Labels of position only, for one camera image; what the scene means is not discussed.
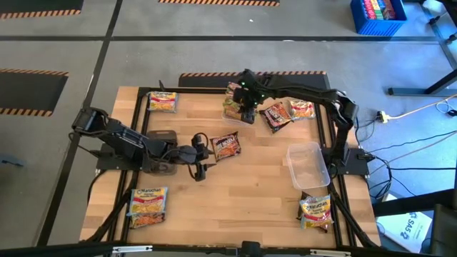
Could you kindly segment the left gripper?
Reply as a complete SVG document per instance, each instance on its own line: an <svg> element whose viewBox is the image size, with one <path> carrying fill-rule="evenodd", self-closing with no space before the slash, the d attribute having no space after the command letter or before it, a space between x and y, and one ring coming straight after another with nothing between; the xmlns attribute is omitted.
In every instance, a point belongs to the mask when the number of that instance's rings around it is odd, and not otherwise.
<svg viewBox="0 0 457 257"><path fill-rule="evenodd" d="M196 164L196 172L194 174L195 181L205 180L206 172L208 171L208 169L216 165L215 163L199 163L203 160L206 160L210 155L215 154L208 147L205 148L203 146L198 146L197 148L194 148L193 146L179 146L177 150L177 164Z"/></svg>

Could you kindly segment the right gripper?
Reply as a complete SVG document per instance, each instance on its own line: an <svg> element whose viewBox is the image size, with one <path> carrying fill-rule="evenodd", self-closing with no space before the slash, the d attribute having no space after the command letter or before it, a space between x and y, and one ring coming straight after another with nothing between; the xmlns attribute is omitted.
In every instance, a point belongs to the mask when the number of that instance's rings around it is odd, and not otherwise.
<svg viewBox="0 0 457 257"><path fill-rule="evenodd" d="M235 102L240 105L242 111L242 121L247 124L253 124L255 121L256 110L261 95L256 91L244 88L235 90Z"/></svg>

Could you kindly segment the green ramen packet stack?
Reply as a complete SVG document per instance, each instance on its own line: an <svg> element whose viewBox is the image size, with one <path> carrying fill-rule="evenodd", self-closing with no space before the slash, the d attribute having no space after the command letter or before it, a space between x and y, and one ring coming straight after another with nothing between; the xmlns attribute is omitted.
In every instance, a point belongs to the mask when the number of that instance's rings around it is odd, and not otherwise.
<svg viewBox="0 0 457 257"><path fill-rule="evenodd" d="M224 115L224 107L223 107L223 111L222 111L222 119L224 121L226 121L227 123L232 124L232 125L252 125L252 124L244 123L243 121L238 121L238 120L235 120L235 119L229 119L228 117L226 117Z"/></svg>

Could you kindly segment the dark smoked plastic bin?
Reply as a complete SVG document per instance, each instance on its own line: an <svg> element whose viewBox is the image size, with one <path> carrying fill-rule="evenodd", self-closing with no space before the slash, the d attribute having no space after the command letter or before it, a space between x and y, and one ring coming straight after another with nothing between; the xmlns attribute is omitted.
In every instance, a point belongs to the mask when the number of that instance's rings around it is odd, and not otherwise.
<svg viewBox="0 0 457 257"><path fill-rule="evenodd" d="M152 141L156 140L166 142L166 147L163 151L161 151L160 156L163 156L168 150L176 148L178 145L177 134L172 130L148 131L146 136ZM159 162L150 158L148 161L144 159L144 164L147 164L144 171L154 176L172 176L177 172L176 164L171 164L165 161Z"/></svg>

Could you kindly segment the clear plastic bin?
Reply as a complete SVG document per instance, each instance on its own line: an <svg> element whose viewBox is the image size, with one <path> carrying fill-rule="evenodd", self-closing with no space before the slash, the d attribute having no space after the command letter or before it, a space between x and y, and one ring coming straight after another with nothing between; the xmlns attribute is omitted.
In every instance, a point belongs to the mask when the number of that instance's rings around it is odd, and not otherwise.
<svg viewBox="0 0 457 257"><path fill-rule="evenodd" d="M305 191L330 184L331 179L318 143L291 144L286 160L295 189Z"/></svg>

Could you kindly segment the black hazard-striped floor mat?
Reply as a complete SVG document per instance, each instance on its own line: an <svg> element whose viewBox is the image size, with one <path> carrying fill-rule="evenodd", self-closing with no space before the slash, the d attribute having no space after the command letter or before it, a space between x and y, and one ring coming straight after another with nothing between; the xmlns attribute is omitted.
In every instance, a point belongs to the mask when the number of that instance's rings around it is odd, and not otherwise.
<svg viewBox="0 0 457 257"><path fill-rule="evenodd" d="M0 19L77 15L83 4L84 0L0 0Z"/></svg>
<svg viewBox="0 0 457 257"><path fill-rule="evenodd" d="M50 117L69 73L0 69L0 115Z"/></svg>
<svg viewBox="0 0 457 257"><path fill-rule="evenodd" d="M229 6L280 6L280 0L158 0L160 4L195 4Z"/></svg>
<svg viewBox="0 0 457 257"><path fill-rule="evenodd" d="M325 71L256 71L257 75L280 75L293 84L305 84L318 89L330 89ZM179 87L223 88L237 82L241 72L184 73L179 77Z"/></svg>

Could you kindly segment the blue plastic crate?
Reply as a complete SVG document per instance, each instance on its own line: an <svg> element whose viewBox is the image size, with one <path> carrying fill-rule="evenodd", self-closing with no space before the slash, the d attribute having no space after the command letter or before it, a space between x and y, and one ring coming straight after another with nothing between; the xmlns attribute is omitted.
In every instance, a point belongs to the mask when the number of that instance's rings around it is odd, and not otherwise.
<svg viewBox="0 0 457 257"><path fill-rule="evenodd" d="M402 0L391 0L396 12L394 20L370 20L364 15L361 0L351 0L351 12L353 15L356 32L369 36L393 36L407 21Z"/></svg>

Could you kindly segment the black-legged desk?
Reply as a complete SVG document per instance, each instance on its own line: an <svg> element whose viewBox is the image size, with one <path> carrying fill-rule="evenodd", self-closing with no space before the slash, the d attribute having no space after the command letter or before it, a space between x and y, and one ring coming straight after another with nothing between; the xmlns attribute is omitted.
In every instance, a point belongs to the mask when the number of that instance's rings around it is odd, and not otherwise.
<svg viewBox="0 0 457 257"><path fill-rule="evenodd" d="M421 8L427 18L430 20L431 18L435 17L431 11L423 5L426 0L403 0L404 2L408 3L418 3L421 5ZM457 89L452 89L451 85L457 82L457 60L454 58L451 50L449 49L449 45L445 44L445 39L440 32L438 27L438 22L434 25L430 25L428 21L428 25L431 27L438 43L443 51L448 63L451 65L453 69L452 72L446 74L443 78L439 79L436 83L432 84L428 88L419 89L419 88L399 88L393 87L388 88L387 93L390 96L436 96L436 97L452 97L452 95L457 94Z"/></svg>

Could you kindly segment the colourful boxes stack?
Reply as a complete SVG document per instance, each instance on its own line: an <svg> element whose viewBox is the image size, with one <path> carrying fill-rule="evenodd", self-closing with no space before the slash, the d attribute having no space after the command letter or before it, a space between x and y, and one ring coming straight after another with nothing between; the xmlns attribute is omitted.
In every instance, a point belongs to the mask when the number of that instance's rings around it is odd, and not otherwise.
<svg viewBox="0 0 457 257"><path fill-rule="evenodd" d="M364 15L370 20L394 20L396 12L391 0L361 0Z"/></svg>

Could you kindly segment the black metal beam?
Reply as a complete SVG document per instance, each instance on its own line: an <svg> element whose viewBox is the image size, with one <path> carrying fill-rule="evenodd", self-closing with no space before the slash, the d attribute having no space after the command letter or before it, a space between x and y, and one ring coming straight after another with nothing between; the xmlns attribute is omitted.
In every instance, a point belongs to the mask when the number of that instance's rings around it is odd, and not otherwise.
<svg viewBox="0 0 457 257"><path fill-rule="evenodd" d="M400 215L417 211L430 211L436 205L457 210L457 189L447 189L408 198L384 201L373 204L376 217Z"/></svg>

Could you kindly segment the white printed cardboard box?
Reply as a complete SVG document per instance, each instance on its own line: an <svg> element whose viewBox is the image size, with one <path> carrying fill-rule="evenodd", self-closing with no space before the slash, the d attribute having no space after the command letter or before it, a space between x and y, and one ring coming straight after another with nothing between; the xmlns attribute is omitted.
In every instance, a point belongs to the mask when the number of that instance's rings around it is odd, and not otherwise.
<svg viewBox="0 0 457 257"><path fill-rule="evenodd" d="M432 224L432 218L421 212L410 212L376 219L381 233L411 253L420 253Z"/></svg>

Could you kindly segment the small dark floor object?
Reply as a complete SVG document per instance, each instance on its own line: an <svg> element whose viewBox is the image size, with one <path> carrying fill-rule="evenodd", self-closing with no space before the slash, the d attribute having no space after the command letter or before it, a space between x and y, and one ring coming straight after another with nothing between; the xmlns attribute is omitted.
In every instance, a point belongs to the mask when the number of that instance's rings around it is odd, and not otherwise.
<svg viewBox="0 0 457 257"><path fill-rule="evenodd" d="M0 163L2 164L11 164L18 167L23 167L24 162L11 156L0 156Z"/></svg>

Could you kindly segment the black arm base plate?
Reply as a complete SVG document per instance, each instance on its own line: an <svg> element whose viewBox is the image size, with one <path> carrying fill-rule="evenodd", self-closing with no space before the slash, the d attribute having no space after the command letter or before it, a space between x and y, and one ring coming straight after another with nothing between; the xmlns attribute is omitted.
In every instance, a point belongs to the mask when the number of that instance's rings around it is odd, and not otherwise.
<svg viewBox="0 0 457 257"><path fill-rule="evenodd" d="M342 161L331 160L331 149L324 148L321 150L324 163L330 176L335 175L368 175L369 157L361 148L345 147Z"/></svg>
<svg viewBox="0 0 457 257"><path fill-rule="evenodd" d="M97 169L141 170L143 167L144 150L127 143L118 143L115 146L103 143L98 155Z"/></svg>

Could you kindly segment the silver metal bracket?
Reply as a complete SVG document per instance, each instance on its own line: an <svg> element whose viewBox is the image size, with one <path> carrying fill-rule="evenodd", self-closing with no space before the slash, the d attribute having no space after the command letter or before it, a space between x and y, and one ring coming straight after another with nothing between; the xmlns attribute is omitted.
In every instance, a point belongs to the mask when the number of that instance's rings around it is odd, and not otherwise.
<svg viewBox="0 0 457 257"><path fill-rule="evenodd" d="M320 257L352 257L351 252L348 251L336 251L336 250L325 250L325 249L311 249L311 256Z"/></svg>
<svg viewBox="0 0 457 257"><path fill-rule="evenodd" d="M139 246L114 246L112 254L127 254L153 251L152 245L139 245Z"/></svg>

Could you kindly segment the black rig gantry frame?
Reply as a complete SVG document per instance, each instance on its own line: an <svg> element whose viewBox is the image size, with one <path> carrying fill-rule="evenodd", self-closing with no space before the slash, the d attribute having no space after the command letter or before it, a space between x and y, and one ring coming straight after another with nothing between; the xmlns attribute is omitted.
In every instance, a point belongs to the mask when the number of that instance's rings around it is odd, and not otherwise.
<svg viewBox="0 0 457 257"><path fill-rule="evenodd" d="M35 246L28 248L11 248L0 250L0 257L97 257L112 254L114 246L139 246L142 244L125 244L122 242L83 242L52 246ZM363 248L355 246L338 246L336 248L275 248L261 247L257 242L244 241L240 247L223 246L178 246L156 244L148 252L182 252L182 253L218 253L236 257L264 257L265 255L310 256L311 249L325 249L351 252L352 257L440 257L433 254L406 253L389 251L384 248Z"/></svg>

